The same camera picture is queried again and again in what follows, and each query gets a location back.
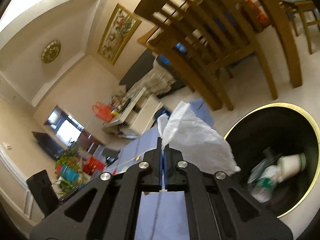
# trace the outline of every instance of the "trash can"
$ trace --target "trash can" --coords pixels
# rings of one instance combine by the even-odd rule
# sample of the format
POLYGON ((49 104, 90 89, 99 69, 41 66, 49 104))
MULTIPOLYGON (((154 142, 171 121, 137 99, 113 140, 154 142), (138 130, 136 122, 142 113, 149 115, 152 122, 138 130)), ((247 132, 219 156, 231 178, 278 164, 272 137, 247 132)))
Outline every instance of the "trash can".
POLYGON ((232 178, 244 188, 250 171, 265 158, 268 147, 283 155, 304 153, 306 169, 280 183, 266 207, 278 218, 293 211, 309 194, 320 172, 320 130, 302 108, 288 103, 259 107, 239 120, 225 135, 241 171, 232 178))

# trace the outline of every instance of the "window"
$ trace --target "window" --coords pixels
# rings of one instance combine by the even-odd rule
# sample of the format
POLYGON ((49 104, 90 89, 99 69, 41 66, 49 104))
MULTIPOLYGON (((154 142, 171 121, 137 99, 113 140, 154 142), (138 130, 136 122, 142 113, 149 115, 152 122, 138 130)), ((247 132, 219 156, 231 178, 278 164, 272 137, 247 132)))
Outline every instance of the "window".
POLYGON ((58 106, 54 108, 45 125, 49 125, 56 136, 66 145, 77 141, 84 126, 58 106))
POLYGON ((72 125, 68 120, 65 120, 57 131, 57 137, 65 144, 77 141, 80 134, 81 131, 72 125))

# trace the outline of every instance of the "wall outlet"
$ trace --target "wall outlet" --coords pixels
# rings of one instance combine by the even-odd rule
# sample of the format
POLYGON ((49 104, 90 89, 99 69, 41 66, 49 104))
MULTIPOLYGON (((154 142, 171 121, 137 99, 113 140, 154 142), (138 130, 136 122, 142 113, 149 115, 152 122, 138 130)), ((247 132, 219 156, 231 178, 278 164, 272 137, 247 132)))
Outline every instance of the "wall outlet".
POLYGON ((11 145, 9 143, 7 143, 7 142, 3 142, 3 145, 7 150, 11 150, 12 149, 11 145))

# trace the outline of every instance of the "gold ceiling medallion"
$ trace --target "gold ceiling medallion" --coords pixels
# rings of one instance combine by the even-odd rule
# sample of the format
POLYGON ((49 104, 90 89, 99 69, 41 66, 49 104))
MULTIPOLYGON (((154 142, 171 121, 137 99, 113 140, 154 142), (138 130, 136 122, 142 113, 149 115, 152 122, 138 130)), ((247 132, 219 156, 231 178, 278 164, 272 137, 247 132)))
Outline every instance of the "gold ceiling medallion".
POLYGON ((61 51, 60 41, 50 42, 43 50, 41 60, 43 63, 51 63, 54 61, 61 51))

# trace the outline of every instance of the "gold picture frame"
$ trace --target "gold picture frame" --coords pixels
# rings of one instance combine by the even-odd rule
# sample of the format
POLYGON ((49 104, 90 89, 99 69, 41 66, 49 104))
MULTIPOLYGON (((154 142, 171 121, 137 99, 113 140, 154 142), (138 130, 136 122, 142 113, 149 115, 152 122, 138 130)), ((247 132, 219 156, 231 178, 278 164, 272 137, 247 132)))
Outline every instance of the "gold picture frame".
POLYGON ((117 4, 102 36, 98 54, 114 65, 140 24, 141 20, 134 13, 117 4))

